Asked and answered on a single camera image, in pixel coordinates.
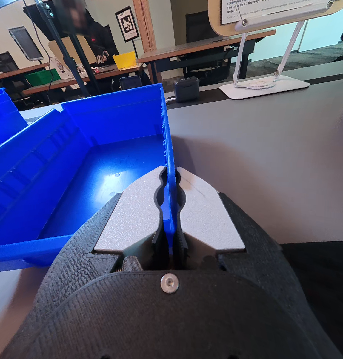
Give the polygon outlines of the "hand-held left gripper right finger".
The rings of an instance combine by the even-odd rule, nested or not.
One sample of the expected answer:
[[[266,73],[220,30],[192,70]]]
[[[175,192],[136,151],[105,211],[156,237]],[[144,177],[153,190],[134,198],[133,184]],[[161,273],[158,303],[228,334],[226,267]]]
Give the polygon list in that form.
[[[245,244],[217,190],[182,167],[176,170],[180,175],[179,186],[185,195],[180,225],[187,239],[212,252],[244,251]]]

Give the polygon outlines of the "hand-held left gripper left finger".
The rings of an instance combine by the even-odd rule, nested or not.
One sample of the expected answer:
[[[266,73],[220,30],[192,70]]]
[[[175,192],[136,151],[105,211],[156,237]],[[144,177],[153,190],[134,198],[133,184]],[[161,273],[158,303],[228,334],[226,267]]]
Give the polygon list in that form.
[[[158,166],[131,183],[121,194],[94,251],[98,253],[153,253],[153,240],[163,215],[157,202],[164,188],[162,175],[166,167]]]

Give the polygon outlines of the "blue plastic bin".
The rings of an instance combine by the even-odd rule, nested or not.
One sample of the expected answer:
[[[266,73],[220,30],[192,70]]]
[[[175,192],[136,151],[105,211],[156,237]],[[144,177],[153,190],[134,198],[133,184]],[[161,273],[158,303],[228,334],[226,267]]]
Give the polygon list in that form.
[[[162,85],[61,104],[0,145],[0,272],[50,266],[112,197],[167,167],[169,243],[176,179]]]
[[[27,126],[5,88],[0,88],[0,145]]]

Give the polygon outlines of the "dark grey box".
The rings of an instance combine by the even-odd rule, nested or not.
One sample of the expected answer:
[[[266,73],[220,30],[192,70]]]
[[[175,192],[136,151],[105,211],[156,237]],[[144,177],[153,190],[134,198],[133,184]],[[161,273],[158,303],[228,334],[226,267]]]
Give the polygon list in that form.
[[[174,96],[177,103],[199,99],[199,79],[195,76],[174,81]]]

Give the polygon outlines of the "black honeycomb seat cushion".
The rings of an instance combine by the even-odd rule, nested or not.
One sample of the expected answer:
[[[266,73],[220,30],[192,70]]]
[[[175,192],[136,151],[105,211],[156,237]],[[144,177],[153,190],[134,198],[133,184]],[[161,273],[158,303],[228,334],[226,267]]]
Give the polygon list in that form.
[[[343,355],[343,241],[281,247],[315,316]]]

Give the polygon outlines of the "instruction sign on white stand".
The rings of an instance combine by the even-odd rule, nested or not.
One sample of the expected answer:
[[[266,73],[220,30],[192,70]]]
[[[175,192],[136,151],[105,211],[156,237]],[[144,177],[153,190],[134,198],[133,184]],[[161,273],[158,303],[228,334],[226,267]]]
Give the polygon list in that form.
[[[220,24],[220,6],[221,1],[208,1],[208,17],[209,22],[215,33],[223,37],[241,35],[241,43],[238,50],[236,66],[232,78],[232,83],[223,84],[220,86],[220,91],[223,92],[229,99],[243,100],[265,96],[270,94],[288,92],[292,90],[305,89],[310,86],[301,80],[297,80],[288,76],[282,75],[282,71],[290,56],[291,50],[296,42],[296,39],[302,29],[305,21],[321,16],[329,16],[343,9],[343,0],[335,1],[329,0],[326,8],[321,8],[320,5],[312,6],[306,11],[299,10],[284,11],[259,17],[248,17],[230,24]],[[254,80],[239,81],[239,69],[241,65],[241,53],[245,44],[248,33],[285,25],[289,23],[296,23],[294,32],[290,38],[281,63],[278,65],[273,75],[261,77]]]

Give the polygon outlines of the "wooden top office desk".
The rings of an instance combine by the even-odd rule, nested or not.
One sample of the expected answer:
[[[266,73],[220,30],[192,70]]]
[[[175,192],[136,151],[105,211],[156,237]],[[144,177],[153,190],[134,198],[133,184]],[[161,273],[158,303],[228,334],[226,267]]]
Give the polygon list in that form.
[[[142,67],[143,63],[136,64],[130,67],[118,69],[117,66],[110,65],[110,66],[104,66],[99,68],[99,72],[95,73],[94,76],[97,80],[104,79],[104,78],[110,78],[115,77],[122,74],[129,74],[138,71]],[[59,79],[56,81],[53,81],[51,84],[43,84],[39,86],[30,87],[26,90],[23,90],[22,93],[25,96],[30,96],[32,94],[46,92],[48,89],[59,89],[59,88],[65,88],[67,86],[75,85],[77,84],[77,81],[75,78],[68,78],[68,79]]]
[[[255,44],[262,39],[276,34],[276,29],[254,31],[247,34],[241,53],[239,79],[246,78],[249,55],[254,53]],[[151,65],[151,76],[159,82],[157,73],[175,69],[186,69],[188,66],[205,64],[212,61],[228,60],[238,56],[241,35],[214,37],[196,42],[177,45],[170,48],[145,52],[138,58],[139,64]]]

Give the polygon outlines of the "green plastic bin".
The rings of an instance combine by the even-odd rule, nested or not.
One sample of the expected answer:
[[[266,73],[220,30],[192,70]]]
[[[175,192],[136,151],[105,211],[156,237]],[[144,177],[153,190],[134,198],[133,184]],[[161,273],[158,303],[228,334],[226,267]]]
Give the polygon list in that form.
[[[26,74],[25,79],[32,86],[41,86],[60,80],[60,75],[56,69],[41,70],[34,73]]]

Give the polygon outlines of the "wooden document stand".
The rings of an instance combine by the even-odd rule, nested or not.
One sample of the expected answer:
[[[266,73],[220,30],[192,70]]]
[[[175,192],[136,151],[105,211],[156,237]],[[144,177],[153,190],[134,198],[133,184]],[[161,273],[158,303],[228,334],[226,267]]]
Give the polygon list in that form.
[[[77,39],[81,45],[82,52],[85,54],[87,61],[89,64],[94,64],[96,62],[96,56],[89,46],[89,43],[87,42],[86,38],[82,35],[77,35]],[[77,52],[76,48],[74,47],[72,40],[70,37],[64,37],[61,38],[64,46],[66,47],[66,50],[71,58],[74,59],[75,63],[77,65],[82,65],[82,61],[79,56],[79,52]],[[66,65],[63,54],[55,40],[49,41],[48,43],[49,49],[52,51],[54,56],[57,58],[57,60],[67,69],[69,69],[68,65]]]

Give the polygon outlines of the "black tripod stand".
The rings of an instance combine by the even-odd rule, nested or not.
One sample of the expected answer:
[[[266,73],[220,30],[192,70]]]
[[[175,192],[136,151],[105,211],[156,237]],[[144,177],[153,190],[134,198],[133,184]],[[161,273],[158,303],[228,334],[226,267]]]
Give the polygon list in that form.
[[[56,41],[58,48],[60,49],[64,61],[68,68],[71,70],[81,92],[84,96],[91,96],[88,92],[86,85],[77,70],[75,60],[69,55],[66,46],[60,37],[59,31],[55,27],[54,20],[57,18],[61,24],[61,28],[71,40],[74,49],[77,52],[79,59],[86,70],[89,78],[89,82],[92,84],[94,89],[93,94],[100,95],[100,89],[98,87],[96,78],[93,74],[91,66],[88,63],[85,52],[78,40],[77,34],[87,35],[87,20],[86,20],[86,9],[83,1],[53,1],[55,11],[52,11],[50,5],[41,0],[35,0],[36,8],[38,9],[41,18],[47,25],[47,28],[52,34],[53,39]]]

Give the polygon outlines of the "wooden workshop desk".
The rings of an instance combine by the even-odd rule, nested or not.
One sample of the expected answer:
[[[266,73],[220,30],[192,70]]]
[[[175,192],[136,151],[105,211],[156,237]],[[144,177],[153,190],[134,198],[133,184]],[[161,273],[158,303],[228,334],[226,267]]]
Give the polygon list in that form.
[[[42,63],[42,64],[26,67],[26,68],[23,68],[23,69],[18,69],[18,70],[9,71],[9,72],[6,72],[6,73],[1,73],[0,74],[0,80],[5,79],[5,78],[16,77],[18,75],[23,75],[23,74],[30,74],[30,73],[33,73],[33,72],[36,72],[36,71],[43,70],[46,67],[48,67],[48,63]]]

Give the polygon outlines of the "black office chair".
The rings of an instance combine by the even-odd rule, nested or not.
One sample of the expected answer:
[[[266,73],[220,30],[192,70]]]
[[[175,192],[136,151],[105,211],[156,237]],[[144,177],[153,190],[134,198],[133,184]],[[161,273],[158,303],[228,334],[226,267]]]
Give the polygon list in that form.
[[[185,15],[186,43],[216,38],[219,35],[212,29],[208,11],[201,11]]]

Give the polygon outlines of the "black white marker sign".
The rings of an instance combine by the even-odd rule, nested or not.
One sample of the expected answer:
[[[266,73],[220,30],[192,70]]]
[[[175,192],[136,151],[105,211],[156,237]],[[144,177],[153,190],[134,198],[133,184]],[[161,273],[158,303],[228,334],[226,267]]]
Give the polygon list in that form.
[[[135,56],[138,59],[138,53],[134,40],[139,38],[139,32],[131,6],[124,7],[123,9],[115,12],[115,17],[119,25],[121,34],[123,36],[124,42],[132,42]]]

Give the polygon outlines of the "grey framed tablet screen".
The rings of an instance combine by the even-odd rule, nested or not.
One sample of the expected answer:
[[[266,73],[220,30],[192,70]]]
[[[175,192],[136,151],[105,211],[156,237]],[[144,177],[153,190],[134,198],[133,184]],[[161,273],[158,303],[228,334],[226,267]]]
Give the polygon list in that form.
[[[44,57],[24,26],[9,28],[8,32],[27,60],[42,63]]]

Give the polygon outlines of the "printed instruction sheet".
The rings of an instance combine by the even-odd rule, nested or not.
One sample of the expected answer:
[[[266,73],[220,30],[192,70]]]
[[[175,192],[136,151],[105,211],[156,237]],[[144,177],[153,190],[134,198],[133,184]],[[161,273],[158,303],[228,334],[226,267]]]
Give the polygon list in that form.
[[[259,17],[290,10],[301,12],[312,6],[326,8],[329,1],[314,0],[222,0],[220,24],[226,25],[248,17]]]

